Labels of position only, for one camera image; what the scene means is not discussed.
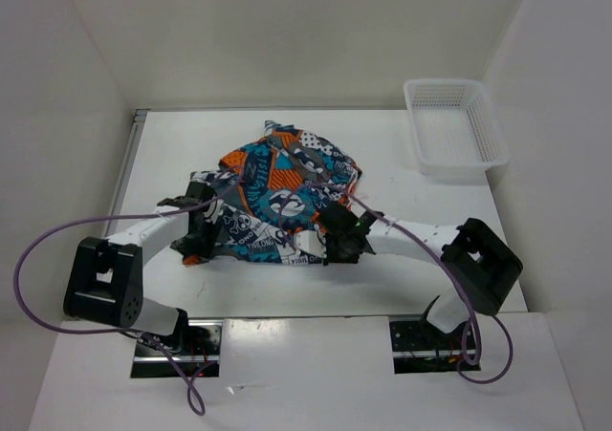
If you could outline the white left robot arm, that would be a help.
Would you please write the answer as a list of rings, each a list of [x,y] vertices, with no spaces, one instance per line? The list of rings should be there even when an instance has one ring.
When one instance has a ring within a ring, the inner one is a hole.
[[[154,213],[106,238],[87,237],[77,249],[63,300],[66,315],[124,331],[148,333],[168,353],[191,340],[186,311],[143,295],[144,266],[172,247],[184,264],[212,257],[223,201],[207,183],[190,183],[186,194],[160,201]]]

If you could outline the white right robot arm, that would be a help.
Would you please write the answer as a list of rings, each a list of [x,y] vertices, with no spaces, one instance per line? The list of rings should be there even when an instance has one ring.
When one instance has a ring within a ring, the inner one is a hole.
[[[452,289],[429,304],[419,326],[421,340],[440,348],[476,313],[495,316],[514,287],[523,264],[483,221],[460,226],[427,225],[386,218],[377,211],[356,216],[343,205],[323,209],[326,258],[356,263],[364,253],[403,256],[439,266]]]

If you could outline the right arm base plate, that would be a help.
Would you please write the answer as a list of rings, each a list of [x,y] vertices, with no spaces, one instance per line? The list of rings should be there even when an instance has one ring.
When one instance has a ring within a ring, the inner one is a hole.
[[[457,365],[466,371],[479,371],[480,365],[463,362],[462,335],[466,324],[444,334],[420,316],[389,319],[394,373],[429,374],[455,372]]]

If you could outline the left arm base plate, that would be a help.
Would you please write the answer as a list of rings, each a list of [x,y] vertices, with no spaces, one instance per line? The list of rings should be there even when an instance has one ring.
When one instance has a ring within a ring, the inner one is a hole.
[[[164,348],[187,377],[219,377],[223,325],[222,320],[190,319],[186,339],[177,348]],[[178,376],[161,351],[148,342],[136,341],[131,378]]]

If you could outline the colourful patterned shorts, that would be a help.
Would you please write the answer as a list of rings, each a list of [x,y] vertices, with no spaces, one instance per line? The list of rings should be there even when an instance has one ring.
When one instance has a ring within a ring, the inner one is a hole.
[[[211,259],[322,264],[294,248],[293,237],[302,230],[324,232],[319,212],[331,204],[349,206],[361,174],[355,160],[326,138],[266,121],[259,140],[229,152],[217,168],[190,176],[190,182],[209,184],[223,201]]]

